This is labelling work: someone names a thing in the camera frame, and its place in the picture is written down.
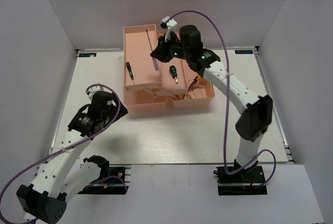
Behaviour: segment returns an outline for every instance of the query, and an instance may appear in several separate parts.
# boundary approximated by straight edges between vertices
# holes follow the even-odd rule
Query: black bracket
[[[229,171],[235,169],[237,169],[237,167],[228,166]],[[216,168],[213,173],[217,176],[217,190],[219,195],[267,194],[266,186],[256,186],[265,182],[265,175],[262,167],[255,164],[248,169],[248,171],[243,170],[234,175],[228,175],[225,172],[224,167]]]
[[[272,122],[273,100],[266,95],[247,107],[236,123],[236,130],[242,138],[254,142]]]
[[[83,162],[88,162],[88,163],[95,163],[97,164],[98,167],[100,167],[100,173],[99,173],[99,178],[98,179],[103,179],[108,176],[108,171],[109,171],[109,161],[106,160],[104,157],[99,156],[99,155],[93,155],[89,158],[83,159]]]

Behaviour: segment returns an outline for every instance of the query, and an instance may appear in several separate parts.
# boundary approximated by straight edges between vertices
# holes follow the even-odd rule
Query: green screwdriver
[[[172,75],[172,78],[174,78],[175,81],[176,81],[176,84],[178,84],[178,80],[177,80],[177,69],[176,69],[176,67],[174,65],[171,65],[170,68],[169,68],[169,70],[170,70],[170,73]]]
[[[131,65],[130,65],[129,62],[126,62],[126,67],[127,67],[127,70],[129,71],[129,74],[130,74],[131,80],[132,80],[133,83],[134,83],[134,76],[133,76],[132,68],[131,68]]]

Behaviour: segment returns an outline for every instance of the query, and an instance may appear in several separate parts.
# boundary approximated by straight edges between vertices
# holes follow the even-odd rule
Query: screwdriver handle
[[[170,68],[169,68],[169,70],[170,70],[170,73],[172,75],[172,78],[177,77],[177,69],[176,69],[176,67],[174,65],[171,65]]]
[[[131,80],[134,80],[134,76],[133,76],[132,68],[131,68],[131,65],[130,65],[129,62],[126,62],[126,67],[127,67],[127,70],[129,71],[129,74],[130,74]]]

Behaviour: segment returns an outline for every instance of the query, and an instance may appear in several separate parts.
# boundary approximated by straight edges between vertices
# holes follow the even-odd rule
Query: metal screwdriver shaft
[[[194,78],[194,80],[193,80],[193,82],[190,84],[190,86],[188,87],[188,90],[187,91],[190,91],[192,88],[193,88],[193,86],[199,81],[201,79],[201,76],[200,75],[197,75],[195,78]]]
[[[148,30],[147,30],[147,29],[146,29],[146,33],[147,33],[148,40],[149,40],[150,50],[151,50],[151,52],[152,52],[152,47],[151,47],[150,37],[149,37],[149,34],[148,34]]]

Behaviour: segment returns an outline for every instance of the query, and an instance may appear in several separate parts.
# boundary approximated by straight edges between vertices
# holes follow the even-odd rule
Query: cable
[[[112,184],[114,184],[116,182],[117,179],[114,179],[112,182],[106,184],[107,187],[111,186]]]
[[[115,178],[115,179],[119,180],[124,185],[124,188],[125,188],[125,190],[127,192],[127,186],[126,186],[125,182],[123,181],[123,179],[121,179],[119,176],[108,176],[108,177],[105,177],[105,178],[103,178],[101,180],[94,181],[94,182],[90,183],[89,186],[101,183],[101,182],[103,182],[105,180],[112,179],[112,178]]]
[[[254,184],[254,177],[252,177],[251,184],[250,184],[250,185],[248,185],[248,186],[246,186],[246,188],[251,188],[253,184]]]
[[[229,56],[228,56],[228,52],[227,52],[227,48],[226,48],[224,39],[223,39],[223,37],[222,37],[219,29],[217,28],[216,24],[207,15],[205,15],[202,12],[195,11],[195,10],[184,10],[184,11],[180,11],[180,12],[176,13],[175,15],[173,15],[172,17],[170,17],[166,21],[166,23],[169,20],[171,20],[174,17],[176,17],[177,15],[183,14],[185,12],[193,12],[195,14],[199,14],[201,16],[204,16],[213,25],[213,27],[215,28],[215,30],[216,30],[216,32],[217,32],[217,34],[218,34],[218,36],[219,36],[219,38],[220,38],[220,40],[222,42],[222,46],[223,46],[224,54],[225,54],[225,60],[226,60],[226,71],[227,71],[227,74],[230,74],[229,73],[229,68],[230,68],[230,65],[229,65]],[[224,162],[224,170],[225,170],[226,174],[228,174],[228,175],[234,175],[234,174],[240,172],[242,169],[246,168],[252,162],[254,162],[258,158],[258,156],[261,153],[263,153],[264,151],[269,152],[273,156],[273,159],[274,159],[274,168],[273,168],[272,174],[270,175],[270,177],[264,183],[262,183],[262,184],[260,184],[260,185],[258,185],[256,187],[260,187],[260,186],[266,185],[266,183],[268,183],[270,181],[270,179],[273,177],[275,169],[276,169],[276,157],[275,157],[274,153],[272,151],[270,151],[270,150],[267,150],[267,149],[261,150],[247,164],[245,164],[242,167],[240,167],[240,168],[238,168],[236,170],[233,170],[231,172],[228,170],[228,167],[227,167],[227,136],[228,136],[228,121],[229,121],[229,107],[230,107],[230,77],[229,77],[229,75],[227,76],[226,98],[227,98],[227,100],[226,100],[227,103],[226,103],[226,107],[225,107],[225,123],[224,123],[224,135],[223,135],[223,162]]]
[[[58,155],[64,153],[65,150],[73,149],[74,147],[76,147],[76,146],[78,146],[78,145],[80,145],[80,144],[83,144],[83,143],[85,143],[85,142],[87,142],[87,141],[93,139],[94,137],[96,137],[96,136],[98,136],[99,134],[101,134],[102,132],[104,132],[107,128],[110,127],[111,124],[113,124],[113,123],[115,122],[115,120],[117,119],[117,117],[118,117],[118,115],[119,115],[120,107],[121,107],[120,99],[119,99],[117,93],[116,93],[114,90],[112,90],[110,87],[108,87],[108,86],[106,86],[106,85],[102,85],[102,84],[94,84],[94,85],[91,85],[91,86],[89,86],[89,87],[87,88],[87,90],[90,89],[91,87],[94,87],[94,86],[101,86],[101,87],[104,87],[104,88],[110,90],[110,91],[116,96],[116,98],[117,98],[117,102],[118,102],[117,112],[116,112],[116,114],[114,115],[113,119],[110,121],[110,123],[109,123],[107,126],[105,126],[105,128],[101,129],[99,132],[97,132],[97,133],[91,135],[90,137],[86,137],[86,138],[84,138],[82,141],[77,142],[77,143],[74,143],[74,144],[72,144],[72,145],[70,145],[70,146],[64,148],[63,150],[59,150],[59,151],[57,151],[57,152],[54,152],[54,153],[52,153],[51,155],[48,155],[47,157],[44,157],[44,158],[38,160],[37,162],[31,164],[30,166],[26,167],[25,169],[23,169],[22,171],[20,171],[19,173],[17,173],[15,176],[13,176],[13,178],[11,178],[11,179],[7,182],[7,184],[6,184],[6,185],[4,186],[4,188],[2,189],[2,191],[1,191],[1,193],[0,193],[0,205],[1,205],[1,201],[2,201],[2,198],[3,198],[3,196],[4,196],[4,193],[5,193],[6,190],[8,189],[9,185],[11,185],[12,182],[13,182],[15,179],[17,179],[20,175],[22,175],[22,174],[25,173],[26,171],[30,170],[31,168],[35,167],[35,166],[38,165],[38,164],[41,164],[41,163],[45,162],[46,160],[48,160],[48,159],[50,159],[50,158],[52,158],[52,157],[55,157],[55,156],[58,156]],[[14,222],[11,222],[11,221],[7,220],[7,219],[3,216],[2,212],[1,212],[1,209],[0,209],[0,220],[2,220],[2,221],[3,221],[4,223],[6,223],[6,224],[33,224],[33,223],[37,220],[37,218],[36,218],[36,219],[33,219],[33,220],[31,220],[31,221],[23,222],[23,223],[14,223]]]

